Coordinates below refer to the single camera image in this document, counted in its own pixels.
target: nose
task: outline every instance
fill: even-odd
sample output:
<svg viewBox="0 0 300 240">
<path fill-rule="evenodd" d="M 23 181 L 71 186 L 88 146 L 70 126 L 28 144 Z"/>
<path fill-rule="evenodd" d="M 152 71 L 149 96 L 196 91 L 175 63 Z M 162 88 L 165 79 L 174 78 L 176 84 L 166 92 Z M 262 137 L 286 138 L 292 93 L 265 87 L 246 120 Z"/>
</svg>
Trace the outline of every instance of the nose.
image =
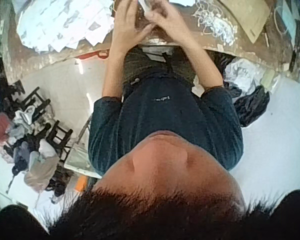
<svg viewBox="0 0 300 240">
<path fill-rule="evenodd" d="M 151 139 L 133 156 L 134 178 L 140 186 L 166 195 L 180 185 L 187 173 L 188 153 L 163 139 Z"/>
</svg>

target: black hair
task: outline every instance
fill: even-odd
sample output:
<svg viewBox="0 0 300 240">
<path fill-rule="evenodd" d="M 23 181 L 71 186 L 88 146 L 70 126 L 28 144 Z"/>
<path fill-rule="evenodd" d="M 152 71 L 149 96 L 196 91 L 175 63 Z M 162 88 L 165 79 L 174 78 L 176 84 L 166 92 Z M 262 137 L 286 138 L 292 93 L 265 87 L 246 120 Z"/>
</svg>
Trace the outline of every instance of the black hair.
<svg viewBox="0 0 300 240">
<path fill-rule="evenodd" d="M 27 233 L 17 231 L 20 235 L 16 235 L 9 225 L 11 218 L 1 216 L 4 228 L 0 232 L 7 228 L 5 232 L 10 232 L 1 239 L 300 239 L 300 190 L 290 193 L 277 207 L 260 203 L 241 215 L 233 214 L 231 208 L 224 211 L 220 206 L 225 203 L 221 197 L 188 202 L 176 195 L 148 204 L 137 195 L 87 191 L 56 221 L 47 221 L 46 234 L 39 234 L 38 228 L 28 222 Z"/>
</svg>

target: dark blue shirt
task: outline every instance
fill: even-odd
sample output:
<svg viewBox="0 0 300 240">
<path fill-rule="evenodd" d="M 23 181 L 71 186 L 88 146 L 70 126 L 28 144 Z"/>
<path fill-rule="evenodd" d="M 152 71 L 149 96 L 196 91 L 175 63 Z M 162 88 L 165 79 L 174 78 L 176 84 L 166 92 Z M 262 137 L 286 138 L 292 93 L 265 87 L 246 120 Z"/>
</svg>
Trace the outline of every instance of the dark blue shirt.
<svg viewBox="0 0 300 240">
<path fill-rule="evenodd" d="M 238 163 L 243 137 L 227 90 L 217 87 L 198 97 L 176 76 L 151 73 L 140 79 L 123 102 L 103 97 L 94 104 L 88 153 L 98 174 L 160 130 L 205 149 L 227 170 Z"/>
</svg>

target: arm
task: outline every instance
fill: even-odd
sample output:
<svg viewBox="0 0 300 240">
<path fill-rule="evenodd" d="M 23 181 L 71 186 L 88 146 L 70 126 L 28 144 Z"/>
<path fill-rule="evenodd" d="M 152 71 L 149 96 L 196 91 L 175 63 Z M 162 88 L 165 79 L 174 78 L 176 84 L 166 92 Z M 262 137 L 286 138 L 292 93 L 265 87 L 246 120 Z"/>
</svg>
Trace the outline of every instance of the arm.
<svg viewBox="0 0 300 240">
<path fill-rule="evenodd" d="M 166 0 L 152 0 L 152 2 L 162 8 L 166 17 L 157 10 L 147 12 L 145 17 L 164 29 L 183 48 L 204 89 L 222 86 L 222 75 L 207 52 L 196 42 L 178 10 Z"/>
<path fill-rule="evenodd" d="M 154 28 L 150 24 L 142 31 L 135 28 L 138 0 L 122 0 L 115 14 L 114 30 L 105 73 L 102 97 L 121 99 L 125 57 Z"/>
</svg>

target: sleeve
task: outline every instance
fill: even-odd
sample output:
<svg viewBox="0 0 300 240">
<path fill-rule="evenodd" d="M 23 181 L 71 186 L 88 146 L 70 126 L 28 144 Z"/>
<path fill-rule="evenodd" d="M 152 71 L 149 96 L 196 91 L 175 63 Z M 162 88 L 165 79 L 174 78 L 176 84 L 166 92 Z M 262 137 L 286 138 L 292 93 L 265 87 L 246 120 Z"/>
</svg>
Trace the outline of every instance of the sleeve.
<svg viewBox="0 0 300 240">
<path fill-rule="evenodd" d="M 240 122 L 228 91 L 223 87 L 215 87 L 205 92 L 201 99 L 214 116 L 211 120 L 213 127 L 215 148 L 218 160 L 231 170 L 243 155 L 243 136 Z"/>
<path fill-rule="evenodd" d="M 94 103 L 88 155 L 96 172 L 103 176 L 118 160 L 118 118 L 122 103 L 116 97 L 103 97 Z"/>
</svg>

